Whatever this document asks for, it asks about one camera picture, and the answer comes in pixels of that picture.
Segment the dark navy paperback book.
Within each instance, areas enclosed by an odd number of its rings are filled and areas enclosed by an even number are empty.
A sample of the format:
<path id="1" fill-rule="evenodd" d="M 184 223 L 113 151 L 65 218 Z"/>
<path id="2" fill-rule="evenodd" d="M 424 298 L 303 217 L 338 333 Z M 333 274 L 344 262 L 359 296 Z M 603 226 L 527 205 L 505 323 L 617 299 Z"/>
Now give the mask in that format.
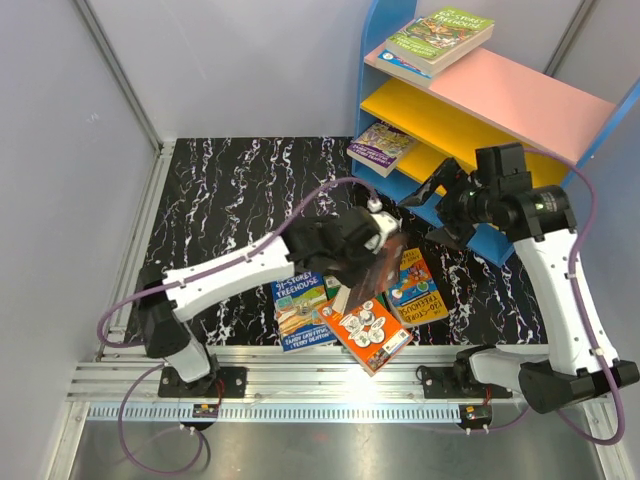
<path id="1" fill-rule="evenodd" d="M 333 299 L 332 309 L 348 314 L 399 281 L 402 255 L 407 246 L 405 232 L 396 233 L 376 254 L 373 264 L 364 270 L 364 276 L 353 286 L 341 286 Z"/>

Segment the purple treehouse book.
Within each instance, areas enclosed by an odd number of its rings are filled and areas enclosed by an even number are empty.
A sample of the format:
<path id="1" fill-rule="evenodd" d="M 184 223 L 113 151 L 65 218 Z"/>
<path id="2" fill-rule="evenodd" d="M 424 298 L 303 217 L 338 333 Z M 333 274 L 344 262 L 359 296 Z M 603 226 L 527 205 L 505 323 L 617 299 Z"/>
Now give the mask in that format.
<path id="1" fill-rule="evenodd" d="M 416 143 L 416 139 L 403 131 L 377 121 L 350 143 L 347 155 L 387 177 Z"/>

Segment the light blue 26-storey treehouse book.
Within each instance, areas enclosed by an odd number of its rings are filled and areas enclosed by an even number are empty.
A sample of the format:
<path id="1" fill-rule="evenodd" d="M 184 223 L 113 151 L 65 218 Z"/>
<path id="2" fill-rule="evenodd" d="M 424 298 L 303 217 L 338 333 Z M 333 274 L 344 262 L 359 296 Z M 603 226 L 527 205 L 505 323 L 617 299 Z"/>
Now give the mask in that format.
<path id="1" fill-rule="evenodd" d="M 392 34 L 376 62 L 389 72 L 419 83 L 429 83 L 441 50 L 435 33 L 438 22 L 433 17 L 419 17 Z"/>

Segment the green 65-storey treehouse book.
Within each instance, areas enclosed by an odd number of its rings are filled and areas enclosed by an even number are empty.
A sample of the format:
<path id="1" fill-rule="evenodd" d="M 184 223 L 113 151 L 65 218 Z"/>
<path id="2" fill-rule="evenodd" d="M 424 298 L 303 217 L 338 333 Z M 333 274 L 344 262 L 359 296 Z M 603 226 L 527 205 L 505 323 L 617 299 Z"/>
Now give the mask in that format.
<path id="1" fill-rule="evenodd" d="M 493 19 L 443 7 L 396 31 L 385 49 L 432 77 L 489 40 L 494 24 Z"/>

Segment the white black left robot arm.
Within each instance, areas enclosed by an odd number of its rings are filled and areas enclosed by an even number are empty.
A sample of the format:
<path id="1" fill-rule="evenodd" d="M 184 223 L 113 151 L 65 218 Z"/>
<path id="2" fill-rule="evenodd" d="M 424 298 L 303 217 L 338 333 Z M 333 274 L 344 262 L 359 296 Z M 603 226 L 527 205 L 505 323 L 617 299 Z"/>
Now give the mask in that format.
<path id="1" fill-rule="evenodd" d="M 306 272 L 335 277 L 333 303 L 346 314 L 398 281 L 407 237 L 400 220 L 354 207 L 333 216 L 288 219 L 258 241 L 178 270 L 144 268 L 135 307 L 147 357 L 173 368 L 194 397 L 209 394 L 216 366 L 187 323 L 222 300 Z"/>

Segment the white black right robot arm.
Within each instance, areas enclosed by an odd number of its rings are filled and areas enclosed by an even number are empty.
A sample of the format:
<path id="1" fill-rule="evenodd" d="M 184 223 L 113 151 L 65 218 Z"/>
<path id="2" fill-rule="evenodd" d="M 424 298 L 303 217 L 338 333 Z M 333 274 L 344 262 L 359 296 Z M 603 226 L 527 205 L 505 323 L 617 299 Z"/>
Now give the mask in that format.
<path id="1" fill-rule="evenodd" d="M 450 248 L 466 247 L 481 224 L 506 235 L 534 289 L 549 352 L 526 356 L 496 346 L 464 350 L 454 363 L 453 385 L 465 397 L 500 386 L 522 394 L 534 411 L 549 413 L 607 393 L 618 395 L 638 382 L 639 368 L 620 359 L 602 328 L 579 263 L 583 233 L 568 195 L 558 185 L 533 185 L 528 151 L 520 143 L 479 148 L 472 173 L 449 157 L 399 204 L 423 205 L 443 188 L 446 193 L 435 207 L 442 225 L 427 237 Z"/>

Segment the dark green book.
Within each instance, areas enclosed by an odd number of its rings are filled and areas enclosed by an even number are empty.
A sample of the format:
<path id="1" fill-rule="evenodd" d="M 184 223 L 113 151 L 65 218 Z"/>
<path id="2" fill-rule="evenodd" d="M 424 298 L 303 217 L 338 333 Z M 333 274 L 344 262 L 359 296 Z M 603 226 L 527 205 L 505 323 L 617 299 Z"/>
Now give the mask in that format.
<path id="1" fill-rule="evenodd" d="M 342 287 L 341 282 L 333 275 L 323 277 L 324 286 L 328 299 L 334 298 Z"/>

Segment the colourful wooden bookshelf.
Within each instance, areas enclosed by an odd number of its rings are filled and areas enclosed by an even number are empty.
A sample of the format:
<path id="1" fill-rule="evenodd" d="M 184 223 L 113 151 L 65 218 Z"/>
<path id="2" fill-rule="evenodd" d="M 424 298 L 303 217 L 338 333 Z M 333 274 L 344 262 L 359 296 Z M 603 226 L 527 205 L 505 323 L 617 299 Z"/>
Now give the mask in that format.
<path id="1" fill-rule="evenodd" d="M 375 61 L 415 12 L 413 1 L 374 1 L 361 34 L 355 133 L 382 120 L 419 143 L 388 176 L 359 162 L 352 172 L 395 201 L 443 158 L 473 170 L 476 149 L 515 141 L 536 151 L 527 159 L 536 186 L 566 187 L 574 177 L 570 165 L 587 163 L 639 100 L 637 85 L 612 104 L 484 48 L 444 70 L 427 89 L 394 78 Z"/>

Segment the blue 91-storey treehouse book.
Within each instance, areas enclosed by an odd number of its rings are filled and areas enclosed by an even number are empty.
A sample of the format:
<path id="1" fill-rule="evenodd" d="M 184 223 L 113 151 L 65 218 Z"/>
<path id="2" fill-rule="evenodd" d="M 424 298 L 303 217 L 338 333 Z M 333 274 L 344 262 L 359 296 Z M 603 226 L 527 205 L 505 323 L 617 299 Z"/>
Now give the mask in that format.
<path id="1" fill-rule="evenodd" d="M 271 291 L 275 320 L 285 353 L 335 342 L 336 337 L 316 311 L 319 305 L 328 300 L 320 274 L 305 272 L 272 282 Z"/>

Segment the yellow 130-storey treehouse book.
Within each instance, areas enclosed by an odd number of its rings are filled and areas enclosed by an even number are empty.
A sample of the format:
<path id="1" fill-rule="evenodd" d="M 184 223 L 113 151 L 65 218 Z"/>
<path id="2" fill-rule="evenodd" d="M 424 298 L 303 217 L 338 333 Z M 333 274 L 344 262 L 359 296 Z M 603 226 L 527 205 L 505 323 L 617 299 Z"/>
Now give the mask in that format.
<path id="1" fill-rule="evenodd" d="M 419 248 L 404 251 L 398 282 L 384 296 L 391 313 L 407 328 L 443 320 L 449 316 Z"/>

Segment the orange cartoon book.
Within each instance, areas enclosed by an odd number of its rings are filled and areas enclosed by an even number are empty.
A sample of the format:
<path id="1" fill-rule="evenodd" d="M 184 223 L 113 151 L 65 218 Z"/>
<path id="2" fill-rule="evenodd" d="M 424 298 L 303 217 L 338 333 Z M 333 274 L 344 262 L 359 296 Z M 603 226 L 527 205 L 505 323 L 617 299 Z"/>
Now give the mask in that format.
<path id="1" fill-rule="evenodd" d="M 333 303 L 324 302 L 316 312 L 369 376 L 374 376 L 412 340 L 411 333 L 377 299 L 344 314 L 334 310 Z"/>

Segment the aluminium rail frame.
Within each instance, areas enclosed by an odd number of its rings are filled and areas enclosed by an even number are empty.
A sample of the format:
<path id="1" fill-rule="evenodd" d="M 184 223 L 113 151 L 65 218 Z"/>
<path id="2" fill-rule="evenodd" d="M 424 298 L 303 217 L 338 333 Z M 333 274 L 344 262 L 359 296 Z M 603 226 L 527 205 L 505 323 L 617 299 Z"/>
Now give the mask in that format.
<path id="1" fill-rule="evenodd" d="M 587 435 L 571 420 L 614 405 L 607 393 L 549 413 L 524 396 L 425 399 L 419 365 L 452 367 L 459 353 L 496 346 L 545 356 L 545 325 L 519 257 L 494 266 L 476 241 L 455 250 L 426 239 L 441 227 L 437 196 L 403 208 L 352 172 L 344 138 L 191 138 L 165 144 L 143 218 L 141 253 L 116 303 L 98 324 L 96 357 L 77 366 L 68 417 L 49 475 L 53 479 L 587 479 L 603 476 L 610 438 Z M 222 300 L 187 325 L 216 371 L 248 369 L 242 399 L 160 398 L 161 359 L 147 357 L 135 300 L 147 267 L 178 270 L 252 244 L 288 219 L 340 216 L 381 200 L 420 247 L 449 311 L 446 326 L 414 327 L 412 340 L 374 376 L 341 344 L 282 349 L 270 283 Z M 90 420 L 94 403 L 456 404 L 459 424 L 227 423 Z"/>

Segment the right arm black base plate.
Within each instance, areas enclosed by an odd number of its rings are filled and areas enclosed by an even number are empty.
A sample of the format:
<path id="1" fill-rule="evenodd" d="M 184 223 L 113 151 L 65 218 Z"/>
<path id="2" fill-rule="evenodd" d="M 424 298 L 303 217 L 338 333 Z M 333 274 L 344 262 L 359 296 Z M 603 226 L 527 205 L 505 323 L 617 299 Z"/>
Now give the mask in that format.
<path id="1" fill-rule="evenodd" d="M 462 387 L 452 367 L 419 365 L 416 379 L 423 388 L 425 399 L 468 398 L 475 400 L 509 399 L 513 393 L 497 385 L 472 385 Z"/>

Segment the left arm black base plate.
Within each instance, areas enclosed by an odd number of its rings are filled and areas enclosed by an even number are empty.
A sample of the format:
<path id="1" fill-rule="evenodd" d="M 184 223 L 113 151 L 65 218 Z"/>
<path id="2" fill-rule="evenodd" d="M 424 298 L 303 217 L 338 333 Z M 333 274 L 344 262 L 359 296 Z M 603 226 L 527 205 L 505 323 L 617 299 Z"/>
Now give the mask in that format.
<path id="1" fill-rule="evenodd" d="M 172 367 L 162 370 L 158 386 L 160 398 L 218 398 L 242 399 L 246 392 L 248 369 L 225 366 L 195 382 L 187 383 Z"/>

